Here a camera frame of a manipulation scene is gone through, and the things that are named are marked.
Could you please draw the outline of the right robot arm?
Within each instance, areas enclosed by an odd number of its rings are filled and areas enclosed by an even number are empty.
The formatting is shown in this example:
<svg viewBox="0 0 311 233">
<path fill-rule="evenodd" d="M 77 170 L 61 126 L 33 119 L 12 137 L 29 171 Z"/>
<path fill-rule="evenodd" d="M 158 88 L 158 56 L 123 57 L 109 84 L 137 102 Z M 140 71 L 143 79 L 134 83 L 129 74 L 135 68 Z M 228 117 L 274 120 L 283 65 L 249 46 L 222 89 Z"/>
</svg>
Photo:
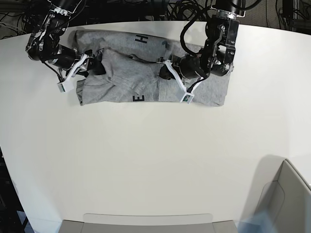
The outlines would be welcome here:
<svg viewBox="0 0 311 233">
<path fill-rule="evenodd" d="M 89 71 L 95 75 L 106 73 L 99 54 L 92 50 L 79 53 L 60 44 L 60 37 L 67 30 L 69 23 L 79 16 L 86 6 L 86 0 L 49 0 L 46 16 L 33 29 L 25 51 L 29 58 L 40 61 L 58 77 L 60 82 L 73 71 L 74 75 L 87 77 Z"/>
</svg>

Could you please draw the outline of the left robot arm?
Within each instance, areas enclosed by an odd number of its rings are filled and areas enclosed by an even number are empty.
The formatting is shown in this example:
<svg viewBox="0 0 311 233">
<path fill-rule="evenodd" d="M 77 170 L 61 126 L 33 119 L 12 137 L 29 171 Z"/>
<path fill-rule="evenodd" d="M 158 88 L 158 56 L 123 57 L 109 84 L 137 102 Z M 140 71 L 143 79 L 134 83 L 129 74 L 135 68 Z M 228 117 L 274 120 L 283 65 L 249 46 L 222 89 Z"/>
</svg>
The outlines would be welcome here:
<svg viewBox="0 0 311 233">
<path fill-rule="evenodd" d="M 191 11 L 189 22 L 180 34 L 180 44 L 185 51 L 183 57 L 172 55 L 169 60 L 180 79 L 195 79 L 198 83 L 211 74 L 226 75 L 233 66 L 235 44 L 238 34 L 238 17 L 243 17 L 250 8 L 244 0 L 206 1 L 205 6 L 195 0 L 183 0 L 171 11 L 171 18 L 182 19 L 185 11 Z M 206 21 L 206 41 L 198 51 L 190 49 L 185 34 L 195 21 Z"/>
</svg>

